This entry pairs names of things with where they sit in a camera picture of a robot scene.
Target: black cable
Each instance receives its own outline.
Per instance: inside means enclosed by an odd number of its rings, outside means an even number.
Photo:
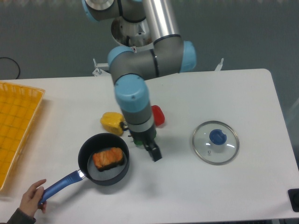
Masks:
[[[20,67],[19,67],[19,64],[18,64],[14,59],[12,59],[12,58],[10,58],[10,57],[0,57],[0,59],[8,59],[8,60],[11,60],[11,61],[13,61],[14,63],[16,63],[16,65],[18,66],[18,69],[19,69],[19,73],[18,73],[18,75],[17,75],[17,78],[15,78],[15,79],[18,79],[19,76],[20,76],[20,73],[21,73],[21,69],[20,69]]]

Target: gray wall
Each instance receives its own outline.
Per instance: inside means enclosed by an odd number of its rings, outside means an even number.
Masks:
[[[172,3],[182,37],[197,49],[195,71],[214,70],[222,57],[223,70],[266,68],[286,116],[299,97],[299,1]],[[111,22],[89,21],[80,0],[2,0],[0,57],[18,62],[20,78],[90,76],[92,58],[104,63],[116,46]],[[0,79],[16,73],[0,59]],[[299,161],[299,115],[287,127]]]

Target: yellow plastic basket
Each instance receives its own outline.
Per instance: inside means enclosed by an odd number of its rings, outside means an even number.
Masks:
[[[44,93],[0,81],[0,190],[21,152]]]

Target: cooked salmon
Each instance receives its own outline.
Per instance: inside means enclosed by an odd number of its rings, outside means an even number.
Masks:
[[[122,150],[120,148],[111,148],[99,153],[93,154],[94,165],[98,170],[110,169],[123,162]]]

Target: frying pan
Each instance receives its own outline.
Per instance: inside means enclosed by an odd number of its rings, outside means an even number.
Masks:
[[[122,149],[124,163],[110,170],[101,172],[98,171],[93,163],[93,154],[110,149],[112,147],[119,147]],[[101,133],[94,135],[93,137],[89,138],[81,147],[78,154],[78,164],[80,168],[79,170],[68,174],[66,177],[54,183],[44,191],[43,197],[39,204],[42,204],[48,198],[61,191],[63,188],[83,180],[84,177],[87,177],[92,182],[102,186],[108,186],[117,183],[126,175],[129,169],[128,146],[121,137],[111,133]]]

